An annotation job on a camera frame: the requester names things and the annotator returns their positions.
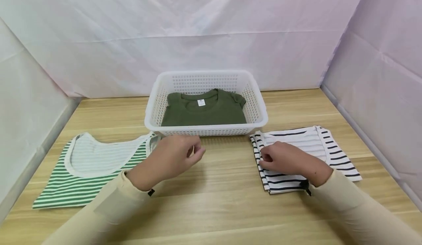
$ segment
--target striped shirt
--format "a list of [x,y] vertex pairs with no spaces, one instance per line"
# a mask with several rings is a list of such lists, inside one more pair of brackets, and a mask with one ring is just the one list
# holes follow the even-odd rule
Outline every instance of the striped shirt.
[[265,170],[259,165],[259,160],[262,160],[260,149],[277,141],[294,145],[325,161],[332,168],[341,171],[351,181],[362,180],[350,159],[334,141],[331,132],[320,126],[266,133],[258,131],[250,136],[250,139],[264,190],[267,190],[270,194],[303,190],[300,183],[306,180],[300,175],[283,175]]
[[158,140],[153,133],[117,143],[98,142],[88,133],[74,137],[64,146],[33,209],[87,205],[120,171],[146,159]]

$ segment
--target wooden table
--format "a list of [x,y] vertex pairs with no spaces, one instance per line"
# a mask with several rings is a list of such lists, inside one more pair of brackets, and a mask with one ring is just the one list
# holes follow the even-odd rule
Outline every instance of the wooden table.
[[[422,216],[319,89],[263,92],[263,131],[321,125],[363,176],[358,186],[422,232]],[[148,98],[83,100],[0,228],[0,244],[40,244],[79,208],[31,210],[67,141],[82,132],[101,142],[133,140],[148,130]],[[270,196],[246,136],[203,137],[202,161],[167,181],[109,244],[354,244],[333,216],[302,192]]]

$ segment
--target white plastic basket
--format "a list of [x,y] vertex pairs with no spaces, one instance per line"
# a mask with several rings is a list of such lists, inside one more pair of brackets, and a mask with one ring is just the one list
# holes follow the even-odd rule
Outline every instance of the white plastic basket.
[[[236,125],[161,126],[167,95],[180,92],[198,95],[211,89],[222,89],[242,95],[247,123]],[[245,70],[175,71],[161,73],[152,88],[145,111],[145,127],[165,136],[187,134],[221,136],[248,134],[268,122],[267,109],[252,74]]]

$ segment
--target beige sleeve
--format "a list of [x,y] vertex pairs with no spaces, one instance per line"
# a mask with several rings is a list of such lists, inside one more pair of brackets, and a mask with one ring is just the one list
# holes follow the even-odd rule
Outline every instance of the beige sleeve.
[[122,172],[43,245],[101,244],[108,232],[130,218],[148,199],[148,193],[134,187]]
[[419,234],[337,170],[324,185],[309,189],[339,217],[360,245],[422,244]]

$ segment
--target white backdrop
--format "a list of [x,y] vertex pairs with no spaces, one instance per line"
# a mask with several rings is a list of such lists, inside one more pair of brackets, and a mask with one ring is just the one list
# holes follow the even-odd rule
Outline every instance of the white backdrop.
[[0,19],[0,224],[74,107]]
[[0,0],[0,17],[69,96],[147,95],[160,72],[224,68],[306,89],[359,1]]
[[422,198],[422,0],[362,0],[323,85]]

